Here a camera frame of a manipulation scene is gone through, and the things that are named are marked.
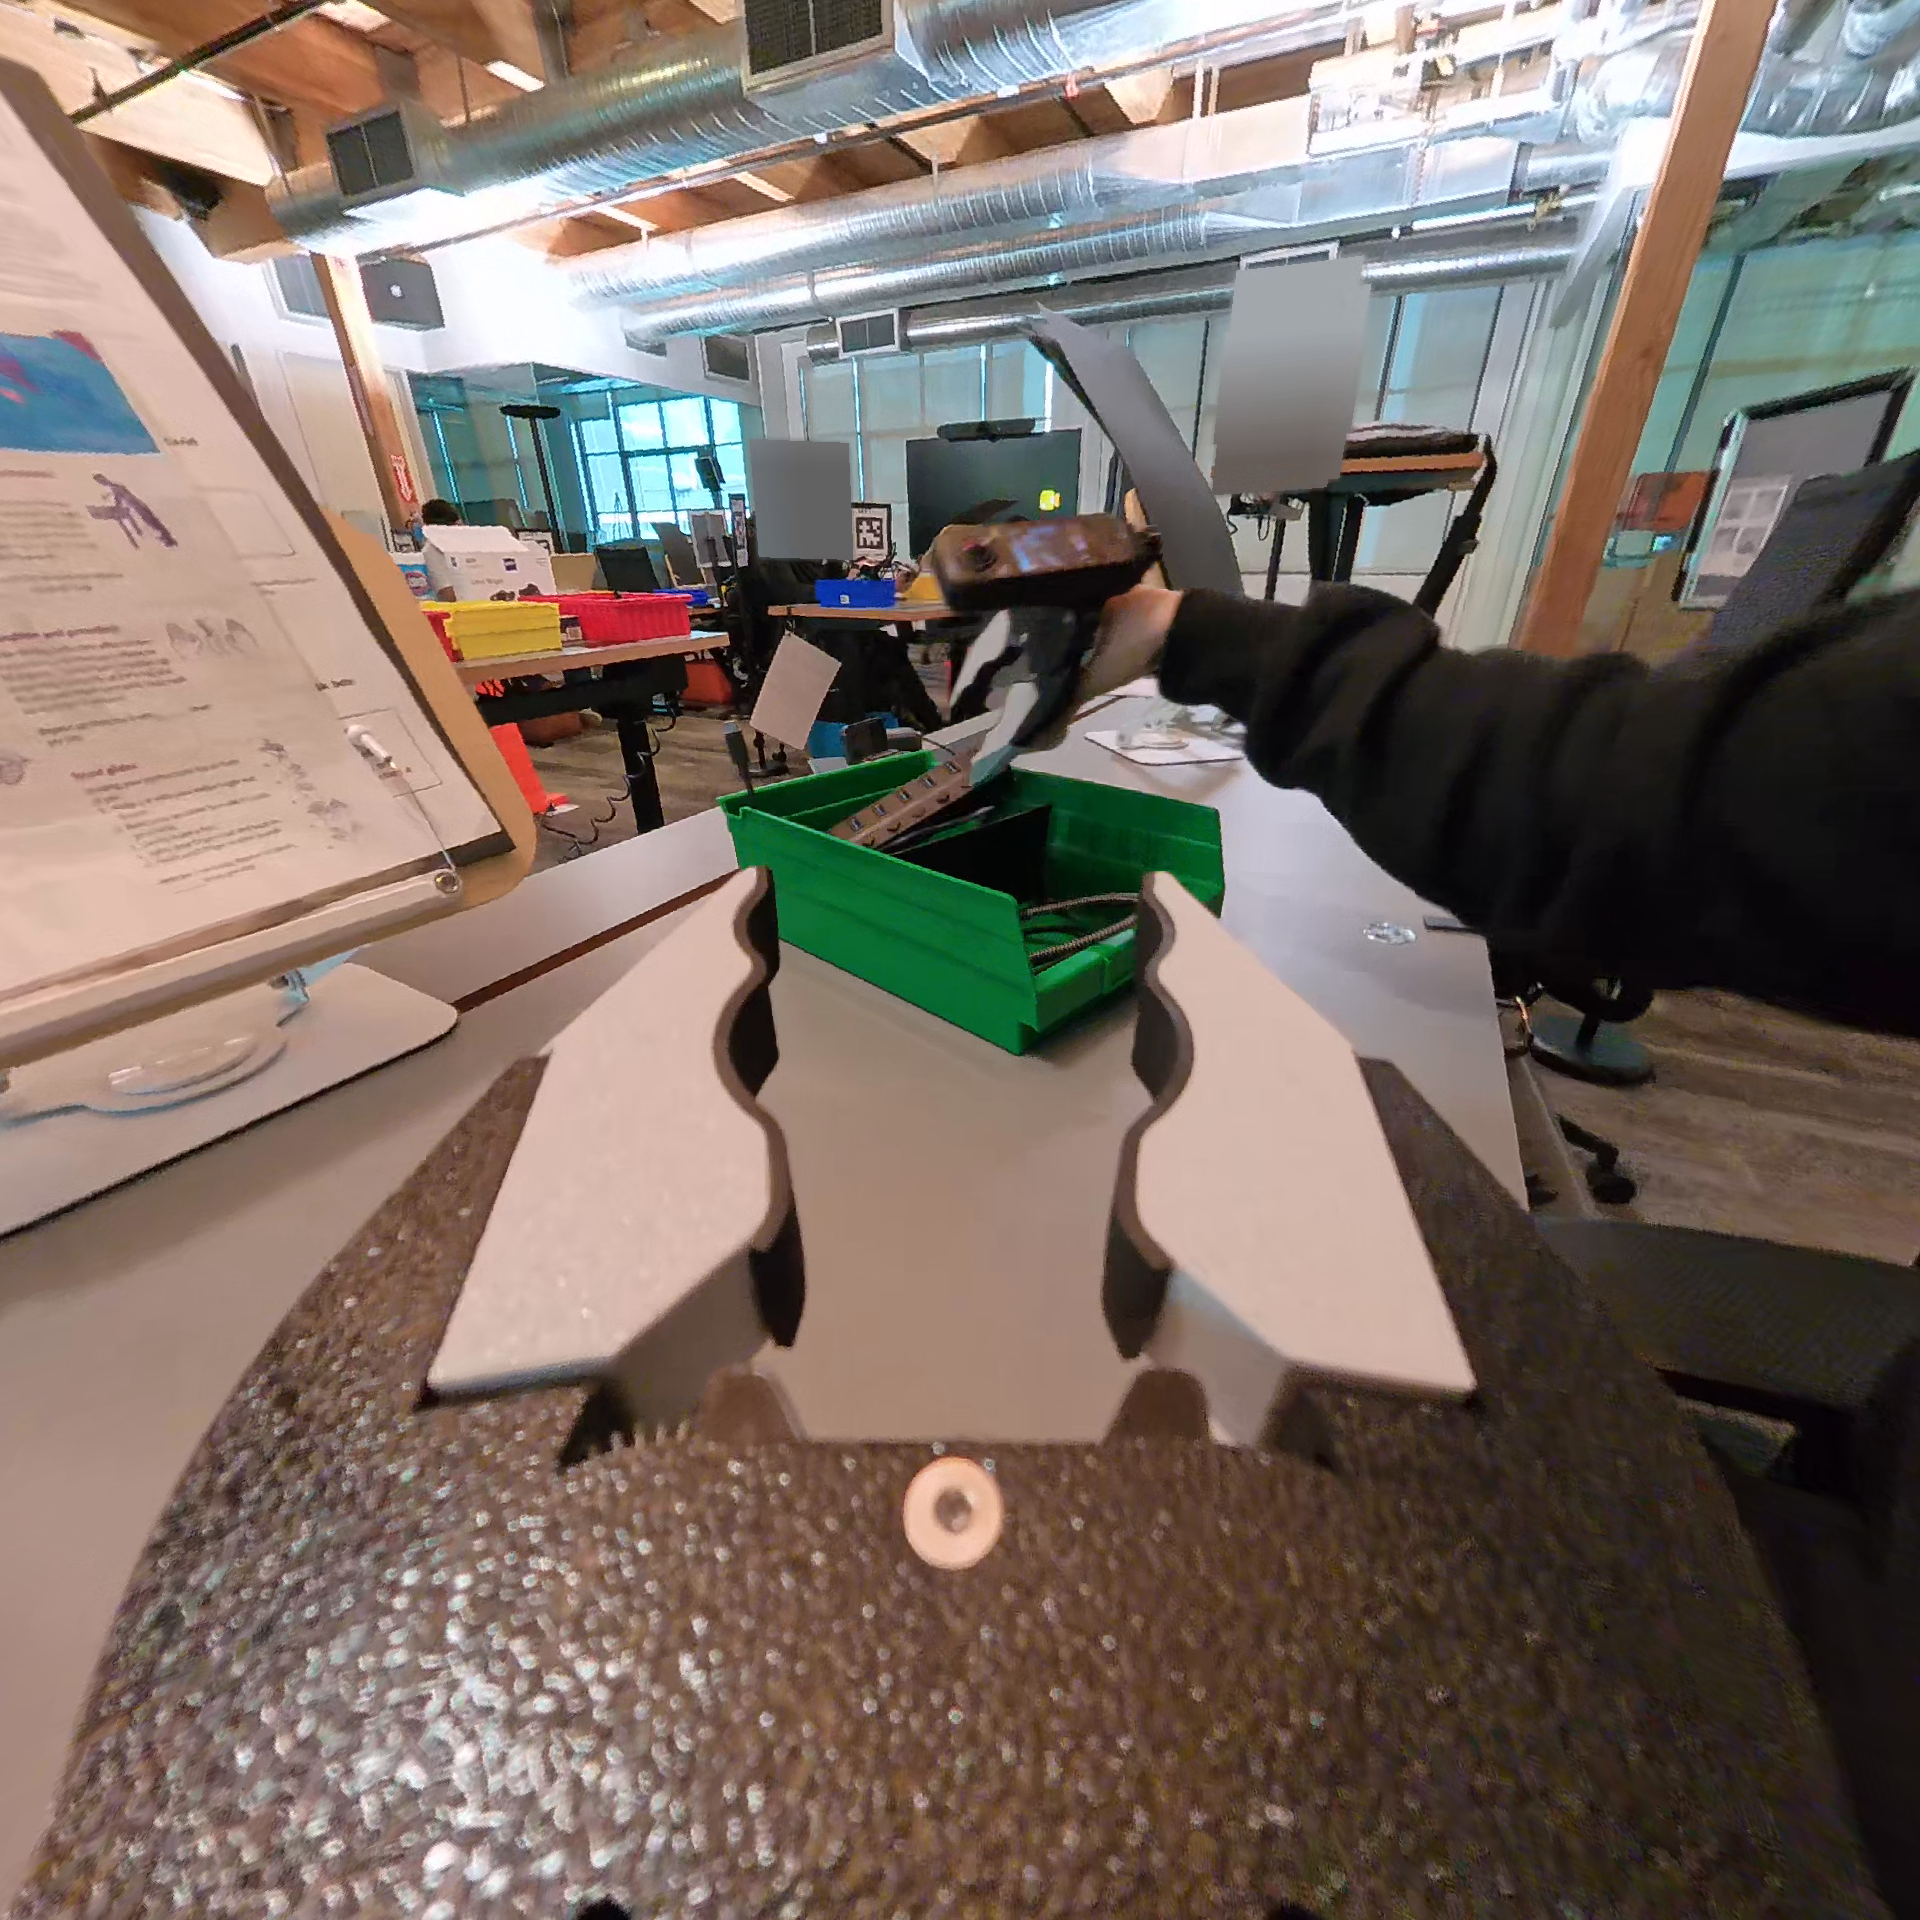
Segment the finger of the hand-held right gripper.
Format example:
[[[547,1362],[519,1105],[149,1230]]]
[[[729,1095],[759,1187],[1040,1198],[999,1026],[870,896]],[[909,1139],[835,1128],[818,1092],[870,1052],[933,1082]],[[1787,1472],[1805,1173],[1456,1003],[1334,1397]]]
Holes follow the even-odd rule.
[[[988,710],[1010,719],[1029,719],[1040,707],[1040,669],[1032,661],[1036,643],[1036,609],[993,612],[955,669],[949,719],[973,719]]]
[[[993,723],[981,738],[968,761],[968,784],[999,778],[1025,750],[1045,750],[1061,734],[1061,684],[1059,682],[1010,682]]]

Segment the wooden table with black legs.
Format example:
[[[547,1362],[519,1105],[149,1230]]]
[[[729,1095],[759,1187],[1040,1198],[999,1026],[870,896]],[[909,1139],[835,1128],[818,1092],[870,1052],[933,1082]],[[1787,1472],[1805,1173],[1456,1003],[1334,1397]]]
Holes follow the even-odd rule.
[[[666,823],[656,730],[680,710],[686,661],[719,659],[725,650],[729,635],[722,631],[686,631],[510,659],[460,659],[454,676],[488,727],[580,710],[608,718],[632,823],[649,834]]]

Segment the black monitor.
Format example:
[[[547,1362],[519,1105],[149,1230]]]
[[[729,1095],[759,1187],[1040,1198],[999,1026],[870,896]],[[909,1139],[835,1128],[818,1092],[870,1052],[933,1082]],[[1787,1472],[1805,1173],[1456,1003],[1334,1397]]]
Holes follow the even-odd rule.
[[[925,555],[949,524],[1080,515],[1081,430],[920,435],[907,458],[907,550]]]

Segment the black framed screen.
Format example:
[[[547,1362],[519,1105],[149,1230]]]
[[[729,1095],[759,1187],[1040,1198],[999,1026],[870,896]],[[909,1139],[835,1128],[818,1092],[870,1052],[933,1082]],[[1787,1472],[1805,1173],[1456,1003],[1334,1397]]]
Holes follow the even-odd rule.
[[[1911,389],[1914,371],[1893,367],[1727,413],[1686,534],[1675,607],[1719,612],[1808,479],[1858,471],[1887,454]]]

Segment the white flat stand base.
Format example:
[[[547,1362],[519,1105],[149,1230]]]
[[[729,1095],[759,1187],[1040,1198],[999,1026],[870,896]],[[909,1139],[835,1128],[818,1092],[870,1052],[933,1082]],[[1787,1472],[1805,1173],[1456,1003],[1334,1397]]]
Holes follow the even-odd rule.
[[[457,1006],[327,961],[7,1068],[3,1234],[440,1044]]]

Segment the person's right forearm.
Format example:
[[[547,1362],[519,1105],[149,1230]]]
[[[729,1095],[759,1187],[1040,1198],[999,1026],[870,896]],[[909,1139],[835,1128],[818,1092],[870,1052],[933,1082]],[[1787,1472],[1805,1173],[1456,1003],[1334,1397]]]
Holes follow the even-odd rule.
[[[1456,653],[1394,597],[1178,597],[1157,682],[1497,948],[1916,1036],[1916,592],[1750,645]]]

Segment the silver air duct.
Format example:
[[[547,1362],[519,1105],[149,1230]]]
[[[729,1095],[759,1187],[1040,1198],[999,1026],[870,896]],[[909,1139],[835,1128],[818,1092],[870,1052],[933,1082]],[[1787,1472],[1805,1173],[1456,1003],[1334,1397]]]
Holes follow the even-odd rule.
[[[273,178],[286,237],[418,250],[851,130],[1236,50],[1326,41],[1352,2],[739,2],[733,18],[467,124],[404,100]]]

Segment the green plastic bin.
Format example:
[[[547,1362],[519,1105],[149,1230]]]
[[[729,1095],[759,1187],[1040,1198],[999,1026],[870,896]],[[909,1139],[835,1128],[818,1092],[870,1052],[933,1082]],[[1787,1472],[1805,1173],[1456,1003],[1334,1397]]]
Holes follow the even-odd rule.
[[[1032,1052],[1130,990],[1145,877],[1175,877],[1207,908],[1226,898],[1211,804],[1059,773],[989,781],[993,807],[1054,804],[1043,903],[824,831],[933,761],[933,754],[888,757],[718,803],[737,863],[776,881],[784,946],[1006,1052]]]

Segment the black mesh chair seat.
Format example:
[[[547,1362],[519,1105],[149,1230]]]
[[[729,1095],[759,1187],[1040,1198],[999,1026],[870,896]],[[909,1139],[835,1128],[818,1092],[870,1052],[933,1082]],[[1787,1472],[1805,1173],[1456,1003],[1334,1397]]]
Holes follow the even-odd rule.
[[[1916,1267],[1629,1218],[1541,1217],[1625,1342],[1748,1478],[1862,1507]]]

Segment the black flat panel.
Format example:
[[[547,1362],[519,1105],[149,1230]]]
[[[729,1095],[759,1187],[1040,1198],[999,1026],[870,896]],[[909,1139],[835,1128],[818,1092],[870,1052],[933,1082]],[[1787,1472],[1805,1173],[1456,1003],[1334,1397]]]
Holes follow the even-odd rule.
[[[879,847],[925,873],[1002,894],[1023,906],[1045,898],[1045,839],[1054,804],[951,807]]]

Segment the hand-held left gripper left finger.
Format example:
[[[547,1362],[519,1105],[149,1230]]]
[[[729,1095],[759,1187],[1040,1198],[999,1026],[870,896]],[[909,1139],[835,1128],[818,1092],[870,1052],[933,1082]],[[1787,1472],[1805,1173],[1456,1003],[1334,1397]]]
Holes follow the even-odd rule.
[[[737,870],[547,1044],[429,1397],[587,1386],[666,1426],[795,1346],[803,1218],[763,1105],[780,966],[773,873]]]

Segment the yellow plastic bin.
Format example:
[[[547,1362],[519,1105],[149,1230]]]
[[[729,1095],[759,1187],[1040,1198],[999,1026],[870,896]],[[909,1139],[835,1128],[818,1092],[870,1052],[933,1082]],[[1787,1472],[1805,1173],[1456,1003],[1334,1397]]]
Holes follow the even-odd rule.
[[[457,600],[444,604],[447,631],[460,661],[543,659],[563,653],[558,612],[523,600]]]

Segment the wooden post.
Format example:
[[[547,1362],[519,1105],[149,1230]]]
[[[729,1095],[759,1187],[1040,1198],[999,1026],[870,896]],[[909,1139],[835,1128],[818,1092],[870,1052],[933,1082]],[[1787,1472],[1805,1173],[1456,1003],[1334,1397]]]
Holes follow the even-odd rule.
[[[1724,158],[1763,58],[1774,2],[1704,2],[1675,87],[1664,146],[1623,263],[1619,299],[1588,391],[1551,534],[1513,645],[1572,659],[1629,466],[1686,306]]]
[[[408,534],[419,515],[419,491],[415,463],[408,456],[404,428],[395,391],[373,339],[368,294],[350,257],[311,253],[322,309],[329,315],[356,417],[368,446],[381,508],[395,534]]]

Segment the white cardboard box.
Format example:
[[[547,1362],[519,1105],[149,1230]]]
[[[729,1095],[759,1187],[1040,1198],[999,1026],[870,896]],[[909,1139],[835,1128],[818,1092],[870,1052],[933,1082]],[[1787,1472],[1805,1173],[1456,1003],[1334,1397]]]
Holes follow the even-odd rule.
[[[419,555],[435,600],[558,597],[549,550],[502,524],[424,524]]]

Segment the instruction sheet board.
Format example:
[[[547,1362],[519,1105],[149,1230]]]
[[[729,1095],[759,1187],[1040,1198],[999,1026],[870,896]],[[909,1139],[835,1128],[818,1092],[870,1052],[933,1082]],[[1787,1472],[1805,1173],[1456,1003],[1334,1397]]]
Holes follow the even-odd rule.
[[[447,919],[508,847],[226,349],[3,62],[3,1068]]]

